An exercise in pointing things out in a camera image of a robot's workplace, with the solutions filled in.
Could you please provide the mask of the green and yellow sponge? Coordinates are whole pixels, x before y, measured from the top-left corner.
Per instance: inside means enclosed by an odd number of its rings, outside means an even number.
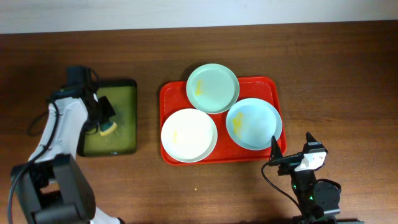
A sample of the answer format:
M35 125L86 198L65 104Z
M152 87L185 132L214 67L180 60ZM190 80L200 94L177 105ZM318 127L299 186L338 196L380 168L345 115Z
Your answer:
M99 126L99 133L101 136L106 136L115 131L117 127L114 121L108 121Z

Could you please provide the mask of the light blue plate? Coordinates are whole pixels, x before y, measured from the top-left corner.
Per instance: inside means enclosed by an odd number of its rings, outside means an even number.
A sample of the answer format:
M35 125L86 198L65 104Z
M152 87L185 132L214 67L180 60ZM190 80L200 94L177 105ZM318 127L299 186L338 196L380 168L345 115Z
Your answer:
M246 98L235 103L226 116L226 129L239 146L261 151L271 147L272 139L282 135L282 118L270 103Z

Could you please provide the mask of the white plate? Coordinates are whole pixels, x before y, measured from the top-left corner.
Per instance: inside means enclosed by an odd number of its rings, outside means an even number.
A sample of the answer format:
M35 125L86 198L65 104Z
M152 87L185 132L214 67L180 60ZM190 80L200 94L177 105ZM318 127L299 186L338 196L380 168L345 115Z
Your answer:
M161 129L161 143L166 153L183 163L207 158L218 140L215 122L206 113L186 108L171 114Z

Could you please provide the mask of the mint green plate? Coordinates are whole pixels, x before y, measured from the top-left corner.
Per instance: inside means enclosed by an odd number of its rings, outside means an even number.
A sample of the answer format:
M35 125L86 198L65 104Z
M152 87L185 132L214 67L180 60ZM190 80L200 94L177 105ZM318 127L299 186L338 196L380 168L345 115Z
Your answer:
M240 86L234 72L217 63L194 69L186 84L189 102L208 114L228 111L237 102L239 92Z

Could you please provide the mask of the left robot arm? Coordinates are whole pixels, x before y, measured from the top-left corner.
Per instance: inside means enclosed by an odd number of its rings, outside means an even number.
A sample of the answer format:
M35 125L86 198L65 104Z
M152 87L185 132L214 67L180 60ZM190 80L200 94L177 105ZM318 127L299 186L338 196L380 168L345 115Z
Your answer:
M76 155L86 131L107 135L117 127L107 97L97 96L99 77L89 67L67 68L67 84L48 99L48 118L35 151L11 170L7 220L13 222L12 199L18 198L28 223L114 223L96 206L95 195Z

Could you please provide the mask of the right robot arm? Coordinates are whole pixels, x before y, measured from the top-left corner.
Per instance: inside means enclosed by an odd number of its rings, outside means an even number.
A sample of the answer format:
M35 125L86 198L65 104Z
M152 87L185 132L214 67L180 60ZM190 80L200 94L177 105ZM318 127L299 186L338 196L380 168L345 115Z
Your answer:
M306 133L303 150L283 156L275 137L271 138L271 157L263 166L277 166L278 175L291 177L292 190L296 196L276 187L273 188L288 197L299 209L301 215L293 217L293 223L336 223L335 216L340 213L339 202L341 185L328 179L317 179L315 171L325 165L328 150L310 133Z

